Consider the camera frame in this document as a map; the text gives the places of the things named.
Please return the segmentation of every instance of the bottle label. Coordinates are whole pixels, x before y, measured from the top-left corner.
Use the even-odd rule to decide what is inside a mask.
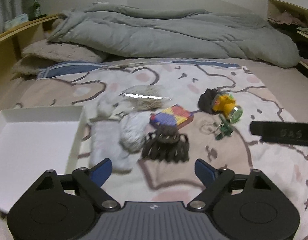
[[[37,7],[34,10],[34,17],[39,17],[41,15],[41,8]]]

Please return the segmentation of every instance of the blue red and yellow package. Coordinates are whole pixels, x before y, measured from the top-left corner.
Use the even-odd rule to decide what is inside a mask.
[[[185,110],[180,105],[174,105],[163,111],[152,114],[150,117],[150,124],[157,128],[159,125],[176,126],[178,129],[192,122],[194,115]]]

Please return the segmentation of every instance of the green toy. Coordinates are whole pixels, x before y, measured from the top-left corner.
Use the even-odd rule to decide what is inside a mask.
[[[215,136],[216,140],[221,140],[225,136],[229,137],[233,132],[233,127],[230,125],[230,123],[226,120],[226,118],[222,114],[219,115],[219,118],[221,119],[220,124],[214,122],[214,126],[217,127],[215,134],[219,132],[219,134]]]

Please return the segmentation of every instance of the metal screw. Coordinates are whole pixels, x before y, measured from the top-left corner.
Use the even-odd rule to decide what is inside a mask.
[[[115,200],[105,200],[102,203],[102,206],[104,208],[112,209],[115,208],[118,205],[118,203]]]
[[[200,200],[194,200],[189,205],[192,208],[195,208],[195,209],[202,209],[206,206],[206,204],[203,201],[200,201]]]

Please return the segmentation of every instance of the gray ribbed panel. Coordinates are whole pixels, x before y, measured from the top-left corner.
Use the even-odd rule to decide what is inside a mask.
[[[122,210],[101,215],[95,227],[81,238],[94,239],[228,240],[205,214],[186,210],[182,202],[127,202]]]

